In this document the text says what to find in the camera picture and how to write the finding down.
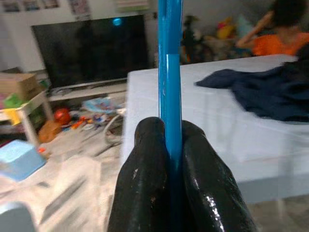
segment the white bed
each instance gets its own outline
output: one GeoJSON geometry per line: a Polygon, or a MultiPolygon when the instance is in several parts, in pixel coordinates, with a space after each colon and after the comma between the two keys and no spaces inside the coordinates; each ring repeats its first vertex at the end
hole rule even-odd
{"type": "MultiPolygon", "coordinates": [[[[249,203],[309,193],[309,124],[258,118],[245,112],[229,90],[194,82],[221,69],[259,72],[294,59],[280,55],[181,66],[183,119],[205,131],[249,203]]],[[[122,163],[133,148],[137,124],[158,116],[157,83],[156,69],[129,74],[122,163]]]]}

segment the plastic toy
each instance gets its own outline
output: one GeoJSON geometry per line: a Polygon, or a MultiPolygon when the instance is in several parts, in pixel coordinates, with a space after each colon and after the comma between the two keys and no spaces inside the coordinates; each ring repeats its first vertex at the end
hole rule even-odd
{"type": "Polygon", "coordinates": [[[110,98],[95,98],[83,102],[83,108],[94,113],[115,113],[118,108],[117,105],[111,101],[110,98]]]}
{"type": "Polygon", "coordinates": [[[45,158],[46,160],[48,160],[49,157],[50,157],[51,154],[52,154],[52,153],[46,151],[46,148],[44,148],[44,147],[40,147],[40,148],[38,149],[38,153],[39,153],[43,158],[45,158]]]}
{"type": "Polygon", "coordinates": [[[41,143],[49,143],[61,132],[61,125],[57,122],[48,120],[39,131],[41,143]]]}
{"type": "Polygon", "coordinates": [[[3,104],[5,108],[18,108],[23,104],[16,93],[10,94],[6,99],[4,99],[3,104]]]}
{"type": "Polygon", "coordinates": [[[71,121],[71,116],[68,109],[59,109],[55,112],[55,120],[61,125],[67,125],[71,121]]]}
{"type": "Polygon", "coordinates": [[[76,123],[74,123],[72,126],[71,126],[71,129],[75,130],[77,128],[79,128],[82,124],[84,123],[84,121],[78,121],[76,123]]]}

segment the television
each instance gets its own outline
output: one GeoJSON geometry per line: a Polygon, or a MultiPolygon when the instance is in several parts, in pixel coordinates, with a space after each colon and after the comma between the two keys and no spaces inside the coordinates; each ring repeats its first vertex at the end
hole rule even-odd
{"type": "Polygon", "coordinates": [[[149,68],[142,15],[32,26],[52,88],[149,68]]]}

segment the blue plastic stool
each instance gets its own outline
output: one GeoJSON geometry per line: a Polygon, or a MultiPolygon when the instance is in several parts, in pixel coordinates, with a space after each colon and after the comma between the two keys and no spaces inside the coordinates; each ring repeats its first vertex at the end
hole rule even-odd
{"type": "Polygon", "coordinates": [[[46,163],[27,142],[14,140],[0,148],[0,175],[16,181],[26,179],[46,163]]]}

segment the red ball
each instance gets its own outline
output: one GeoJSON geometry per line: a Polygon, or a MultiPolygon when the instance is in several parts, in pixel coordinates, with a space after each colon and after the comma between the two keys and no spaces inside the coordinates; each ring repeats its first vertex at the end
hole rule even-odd
{"type": "Polygon", "coordinates": [[[59,109],[54,114],[55,121],[61,125],[67,125],[71,121],[68,109],[59,109]]]}

